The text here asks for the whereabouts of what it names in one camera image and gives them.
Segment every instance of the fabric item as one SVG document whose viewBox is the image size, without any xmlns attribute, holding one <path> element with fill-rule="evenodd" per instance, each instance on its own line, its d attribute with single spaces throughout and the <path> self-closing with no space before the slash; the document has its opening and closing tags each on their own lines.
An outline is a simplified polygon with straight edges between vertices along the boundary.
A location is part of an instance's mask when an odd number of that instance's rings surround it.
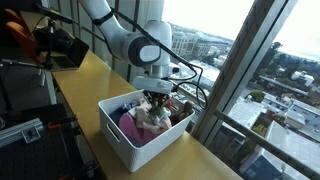
<svg viewBox="0 0 320 180">
<path fill-rule="evenodd" d="M 168 113 L 168 111 L 166 110 L 161 110 L 162 117 L 156 119 L 154 117 L 151 117 L 149 114 L 149 110 L 151 109 L 151 107 L 151 104 L 145 102 L 135 108 L 137 127 L 150 130 L 153 134 L 161 134 L 171 128 L 171 121 L 168 118 L 168 115 L 170 115 L 170 113 Z"/>
<path fill-rule="evenodd" d="M 138 106 L 138 102 L 137 101 L 132 101 L 130 103 L 124 103 L 122 105 L 122 109 L 129 111 L 130 109 L 132 109 L 132 108 L 134 108 L 136 106 Z"/>
<path fill-rule="evenodd" d="M 129 113 L 124 113 L 121 116 L 119 128 L 123 134 L 129 137 L 129 140 L 133 138 L 142 144 L 146 144 L 158 136 L 157 134 L 153 134 L 150 130 L 137 128 L 136 119 L 134 119 Z"/>
<path fill-rule="evenodd" d="M 126 110 L 123 110 L 122 107 L 120 107 L 120 108 L 116 109 L 115 111 L 113 111 L 112 113 L 110 113 L 109 117 L 119 127 L 120 118 L 126 112 L 127 112 Z"/>
</svg>

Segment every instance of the metal stand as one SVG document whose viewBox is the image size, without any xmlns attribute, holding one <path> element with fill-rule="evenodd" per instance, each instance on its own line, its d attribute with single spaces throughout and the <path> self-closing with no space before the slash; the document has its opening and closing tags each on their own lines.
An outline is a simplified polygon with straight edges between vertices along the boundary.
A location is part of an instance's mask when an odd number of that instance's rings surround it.
<svg viewBox="0 0 320 180">
<path fill-rule="evenodd" d="M 46 62 L 43 63 L 43 65 L 49 70 L 52 69 L 51 52 L 52 52 L 52 45 L 53 45 L 53 36 L 56 31 L 55 26 L 56 26 L 56 22 L 53 19 L 49 18 L 49 20 L 48 20 L 49 47 L 48 47 L 48 52 L 46 55 Z"/>
</svg>

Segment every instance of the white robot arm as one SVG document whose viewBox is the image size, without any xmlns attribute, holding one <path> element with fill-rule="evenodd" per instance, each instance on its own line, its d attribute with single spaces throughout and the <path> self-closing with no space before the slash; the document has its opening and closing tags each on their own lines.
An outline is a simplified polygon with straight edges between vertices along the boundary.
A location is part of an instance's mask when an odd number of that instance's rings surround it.
<svg viewBox="0 0 320 180">
<path fill-rule="evenodd" d="M 160 48 L 140 32 L 130 32 L 122 28 L 106 0 L 78 1 L 104 35 L 109 51 L 118 59 L 128 61 L 134 66 L 144 67 L 165 58 Z M 161 32 L 159 24 L 155 22 L 149 23 L 146 29 Z M 167 55 L 166 62 L 160 60 L 158 63 L 169 64 L 169 55 Z"/>
<path fill-rule="evenodd" d="M 172 83 L 160 78 L 170 75 L 170 56 L 140 32 L 129 32 L 121 27 L 106 0 L 78 0 L 105 37 L 109 51 L 120 60 L 137 67 L 147 67 L 149 78 L 136 77 L 132 82 L 137 89 L 169 94 Z M 171 49 L 171 26 L 151 20 L 145 30 Z"/>
</svg>

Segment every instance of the building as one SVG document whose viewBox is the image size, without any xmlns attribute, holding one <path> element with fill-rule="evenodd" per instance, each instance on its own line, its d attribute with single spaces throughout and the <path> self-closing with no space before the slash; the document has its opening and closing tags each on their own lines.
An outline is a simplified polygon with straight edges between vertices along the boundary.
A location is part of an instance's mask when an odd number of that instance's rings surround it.
<svg viewBox="0 0 320 180">
<path fill-rule="evenodd" d="M 296 80 L 300 82 L 301 84 L 304 84 L 305 86 L 309 87 L 312 82 L 314 81 L 313 76 L 310 76 L 305 71 L 296 71 L 291 76 L 292 80 Z"/>
<path fill-rule="evenodd" d="M 266 109 L 262 104 L 239 97 L 228 116 L 247 129 L 251 129 L 260 114 L 265 111 Z M 245 139 L 245 135 L 223 122 L 221 130 L 212 141 L 209 149 L 220 154 L 220 156 L 232 159 Z"/>
<path fill-rule="evenodd" d="M 200 62 L 198 60 L 192 60 L 192 61 L 190 61 L 190 63 L 197 65 L 203 69 L 203 74 L 200 79 L 200 84 L 212 87 L 214 82 L 216 81 L 216 79 L 218 78 L 218 76 L 220 74 L 220 70 L 217 69 L 216 67 L 210 66 L 210 65 L 203 63 L 203 62 Z M 189 76 L 194 75 L 194 72 L 191 71 L 184 64 L 179 63 L 178 65 L 181 67 L 182 74 L 188 74 Z M 194 80 L 198 80 L 200 70 L 198 68 L 195 68 L 195 70 L 198 72 L 198 74 L 194 78 Z"/>
<path fill-rule="evenodd" d="M 296 113 L 290 109 L 286 113 L 285 123 L 295 129 L 302 129 L 306 125 L 306 118 L 302 114 Z"/>
<path fill-rule="evenodd" d="M 266 135 L 273 145 L 320 172 L 319 144 L 312 142 L 273 121 Z M 246 179 L 308 179 L 273 154 L 257 146 L 240 167 Z"/>
<path fill-rule="evenodd" d="M 292 93 L 296 97 L 308 96 L 307 92 L 301 91 L 297 88 L 292 88 L 290 86 L 278 82 L 276 79 L 271 79 L 266 76 L 259 76 L 257 84 L 263 86 L 265 90 L 273 92 L 273 94 L 276 94 L 278 96 L 281 96 L 284 93 Z"/>
<path fill-rule="evenodd" d="M 292 99 L 292 101 L 293 103 L 290 107 L 290 110 L 302 114 L 305 117 L 305 122 L 307 126 L 311 126 L 319 130 L 320 110 L 296 99 Z"/>
<path fill-rule="evenodd" d="M 264 104 L 268 109 L 278 114 L 284 115 L 284 113 L 288 110 L 288 105 L 284 104 L 283 102 L 279 101 L 276 96 L 268 94 L 266 92 L 263 101 L 261 102 Z"/>
<path fill-rule="evenodd" d="M 196 42 L 197 36 L 192 33 L 173 32 L 172 51 L 179 56 L 191 55 Z"/>
</svg>

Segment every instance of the pink cloth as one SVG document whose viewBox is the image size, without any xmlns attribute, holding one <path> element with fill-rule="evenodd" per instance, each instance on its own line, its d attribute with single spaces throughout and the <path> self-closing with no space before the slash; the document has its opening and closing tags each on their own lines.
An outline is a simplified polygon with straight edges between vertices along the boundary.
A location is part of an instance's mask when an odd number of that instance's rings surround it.
<svg viewBox="0 0 320 180">
<path fill-rule="evenodd" d="M 136 126 L 136 120 L 129 113 L 124 113 L 121 116 L 119 127 L 126 136 L 141 143 L 148 143 L 159 135 L 153 134 L 148 129 L 138 128 Z"/>
</svg>

